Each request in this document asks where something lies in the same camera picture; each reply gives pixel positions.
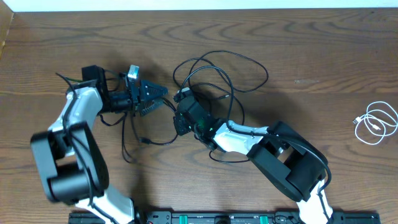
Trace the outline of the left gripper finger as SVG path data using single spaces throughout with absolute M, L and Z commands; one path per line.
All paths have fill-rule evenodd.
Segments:
M 148 80 L 140 81 L 140 97 L 141 100 L 155 100 L 161 98 L 168 93 L 168 89 L 164 86 L 157 85 Z
M 150 100 L 145 103 L 141 103 L 137 110 L 140 114 L 140 116 L 145 116 L 149 114 L 150 112 L 156 110 L 158 107 L 163 105 L 163 99 L 155 99 L 155 100 Z

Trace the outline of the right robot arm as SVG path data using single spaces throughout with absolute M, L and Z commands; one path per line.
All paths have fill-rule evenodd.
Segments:
M 333 211 L 323 196 L 331 182 L 326 157 L 291 127 L 250 127 L 215 118 L 191 93 L 174 96 L 178 135 L 193 132 L 211 152 L 237 152 L 247 157 L 285 196 L 297 202 L 304 223 L 332 223 Z

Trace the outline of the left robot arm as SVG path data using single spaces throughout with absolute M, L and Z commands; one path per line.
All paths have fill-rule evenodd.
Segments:
M 69 86 L 57 120 L 30 139 L 44 193 L 51 202 L 82 208 L 104 223 L 146 223 L 133 199 L 110 185 L 92 129 L 96 117 L 104 113 L 144 115 L 158 108 L 168 89 L 139 79 L 136 65 L 116 75 L 125 82 L 123 90 L 108 88 L 104 68 L 91 65 L 81 72 L 82 81 Z

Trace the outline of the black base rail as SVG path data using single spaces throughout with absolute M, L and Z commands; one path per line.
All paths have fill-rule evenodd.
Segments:
M 376 213 L 335 212 L 332 222 L 336 224 L 380 224 Z M 150 212 L 147 224 L 286 224 L 302 223 L 298 212 L 275 213 L 172 213 Z

